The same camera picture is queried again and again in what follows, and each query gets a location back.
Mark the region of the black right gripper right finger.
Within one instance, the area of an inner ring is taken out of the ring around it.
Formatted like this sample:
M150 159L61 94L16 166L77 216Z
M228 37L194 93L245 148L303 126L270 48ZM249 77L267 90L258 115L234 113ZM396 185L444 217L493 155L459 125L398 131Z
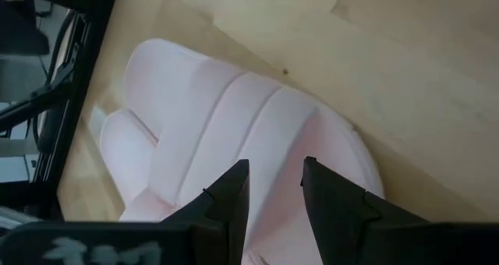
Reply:
M303 162L306 212L324 265L414 265L423 262L426 221L321 164Z

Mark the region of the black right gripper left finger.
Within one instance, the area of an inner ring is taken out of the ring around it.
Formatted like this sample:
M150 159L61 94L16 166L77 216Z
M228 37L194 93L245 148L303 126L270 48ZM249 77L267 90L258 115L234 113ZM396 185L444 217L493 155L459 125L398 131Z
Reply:
M168 232L161 265L241 265L249 202L244 159L162 221Z

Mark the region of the black aluminium rig frame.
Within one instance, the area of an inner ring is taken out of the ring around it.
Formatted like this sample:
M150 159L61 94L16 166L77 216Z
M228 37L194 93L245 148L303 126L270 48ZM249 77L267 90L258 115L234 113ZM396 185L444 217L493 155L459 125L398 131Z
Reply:
M115 0L0 0L0 55L50 55L40 87L0 109L5 157L38 156L25 179L0 181L0 214L62 219L58 186Z

